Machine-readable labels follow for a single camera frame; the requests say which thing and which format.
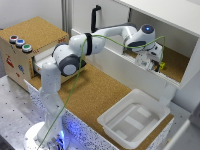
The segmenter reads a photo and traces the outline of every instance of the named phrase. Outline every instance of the black handle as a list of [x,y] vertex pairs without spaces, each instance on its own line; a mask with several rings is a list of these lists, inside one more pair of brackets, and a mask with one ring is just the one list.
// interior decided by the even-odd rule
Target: black handle
[[101,7],[99,5],[96,5],[96,8],[92,9],[92,19],[91,19],[91,31],[92,31],[92,33],[97,31],[97,28],[96,28],[96,12],[98,10],[101,10]]

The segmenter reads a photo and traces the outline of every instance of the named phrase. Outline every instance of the white robotic arm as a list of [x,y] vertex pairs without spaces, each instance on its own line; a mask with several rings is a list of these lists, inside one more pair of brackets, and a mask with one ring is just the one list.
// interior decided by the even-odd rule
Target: white robotic arm
[[[45,123],[39,130],[36,140],[41,143],[51,127],[56,116],[60,113],[61,108],[64,106],[62,100],[59,98],[58,91],[61,87],[60,74],[69,76],[74,74],[79,69],[80,57],[82,52],[82,45],[86,39],[86,35],[89,41],[87,41],[83,47],[83,55],[98,54],[104,46],[106,39],[104,37],[92,37],[89,34],[81,34],[73,36],[69,45],[67,43],[60,43],[55,47],[52,57],[55,59],[53,62],[44,63],[42,66],[42,87],[40,88],[40,99],[47,109],[45,117]],[[155,39],[155,30],[150,25],[143,25],[139,31],[137,31],[135,25],[131,23],[108,27],[100,29],[92,35],[102,36],[115,36],[120,35],[124,39],[124,43],[129,47],[137,47],[145,45]],[[152,69],[153,61],[160,62],[162,54],[162,46],[153,42],[145,47],[131,49],[133,52],[138,53],[136,58],[136,64],[144,69]],[[57,119],[52,130],[50,130],[48,136],[43,142],[43,146],[49,146],[48,143],[53,143],[52,149],[60,147],[60,149],[67,148],[67,141],[64,141],[64,137],[59,139],[62,135],[62,118]],[[56,145],[55,139],[62,141],[63,144]]]

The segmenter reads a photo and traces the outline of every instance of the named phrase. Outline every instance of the green cable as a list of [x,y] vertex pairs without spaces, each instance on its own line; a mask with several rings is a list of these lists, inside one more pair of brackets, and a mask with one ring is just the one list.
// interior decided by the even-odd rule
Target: green cable
[[[111,39],[111,38],[109,38],[109,37],[106,37],[106,36],[103,36],[103,35],[92,35],[92,36],[93,36],[93,37],[97,37],[97,36],[98,36],[98,37],[103,37],[103,38],[106,38],[106,39],[108,39],[108,40],[110,40],[110,41],[112,41],[112,42],[114,42],[114,43],[116,43],[116,44],[118,44],[118,45],[121,45],[121,46],[123,46],[123,47],[125,47],[125,48],[131,48],[131,49],[133,49],[133,48],[145,47],[145,46],[150,45],[151,43],[153,43],[153,42],[155,42],[155,41],[157,41],[157,40],[163,38],[163,39],[164,39],[164,42],[163,42],[163,48],[162,48],[162,58],[161,58],[161,61],[162,61],[162,59],[163,59],[163,51],[164,51],[164,47],[165,47],[165,37],[164,37],[164,36],[160,36],[160,37],[156,38],[155,40],[153,40],[153,41],[151,41],[151,42],[149,42],[149,43],[147,43],[147,44],[145,44],[145,45],[137,46],[137,47],[125,46],[125,45],[120,44],[120,43],[114,41],[113,39]],[[68,101],[69,101],[69,99],[70,99],[70,97],[71,97],[71,95],[72,95],[72,93],[73,93],[73,91],[74,91],[74,88],[75,88],[75,86],[76,86],[76,82],[77,82],[77,80],[78,80],[78,78],[79,78],[79,75],[80,75],[80,69],[81,69],[81,63],[82,63],[82,56],[83,56],[83,47],[84,47],[84,45],[85,45],[86,40],[87,40],[87,38],[84,40],[83,45],[82,45],[81,59],[80,59],[80,63],[79,63],[78,74],[77,74],[77,76],[76,76],[76,79],[75,79],[75,82],[74,82],[74,84],[73,84],[73,87],[72,87],[72,89],[71,89],[71,91],[70,91],[70,93],[69,93],[69,96],[68,96],[68,98],[67,98],[67,101],[65,102],[65,104],[64,104],[63,108],[61,109],[60,113],[57,115],[56,119],[54,120],[54,122],[52,123],[51,127],[50,127],[49,130],[47,131],[47,133],[46,133],[44,139],[43,139],[42,142],[40,143],[40,145],[39,145],[39,147],[38,147],[37,150],[39,150],[39,148],[40,148],[41,145],[43,144],[44,140],[46,139],[47,135],[49,134],[50,130],[52,129],[53,125],[54,125],[55,122],[57,121],[58,117],[60,116],[60,114],[62,113],[62,111],[65,109],[65,107],[66,107],[66,105],[67,105],[67,103],[68,103]]]

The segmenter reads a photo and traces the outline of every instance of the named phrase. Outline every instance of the cork surface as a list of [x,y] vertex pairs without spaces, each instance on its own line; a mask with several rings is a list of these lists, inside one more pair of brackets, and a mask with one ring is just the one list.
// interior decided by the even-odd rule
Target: cork surface
[[35,17],[0,31],[0,37],[7,42],[12,35],[24,39],[33,50],[37,50],[68,34],[44,19]]
[[[134,58],[136,58],[137,56],[136,53],[133,53],[131,51],[125,51],[125,53]],[[163,56],[165,68],[163,70],[160,69],[160,72],[180,83],[190,58],[180,53],[177,53],[176,51],[173,51],[167,47],[165,47]]]
[[[62,84],[59,95],[63,102],[66,102],[67,100],[75,78],[76,77],[73,77]],[[36,76],[29,82],[37,89],[41,87],[40,76]],[[131,92],[131,89],[90,64],[87,64],[85,70],[80,73],[80,77],[66,108],[117,146],[120,150],[123,150],[120,145],[105,134],[102,126],[97,122],[97,118],[129,92]],[[137,148],[137,150],[146,149],[172,118],[172,115],[167,116],[165,120]]]

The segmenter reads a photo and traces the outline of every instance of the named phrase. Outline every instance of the brown box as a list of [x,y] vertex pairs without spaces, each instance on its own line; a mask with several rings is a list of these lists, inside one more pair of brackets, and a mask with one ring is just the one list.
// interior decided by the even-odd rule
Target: brown box
[[[31,53],[23,53],[22,49],[16,48],[15,44],[10,44],[9,37],[17,35],[25,40],[33,48]],[[21,85],[24,89],[27,81],[32,79],[36,72],[33,70],[33,57],[54,47],[60,42],[68,42],[69,35],[48,23],[40,17],[35,17],[12,27],[0,31],[0,50],[5,66],[5,71],[9,77]],[[61,78],[61,82],[72,76]]]

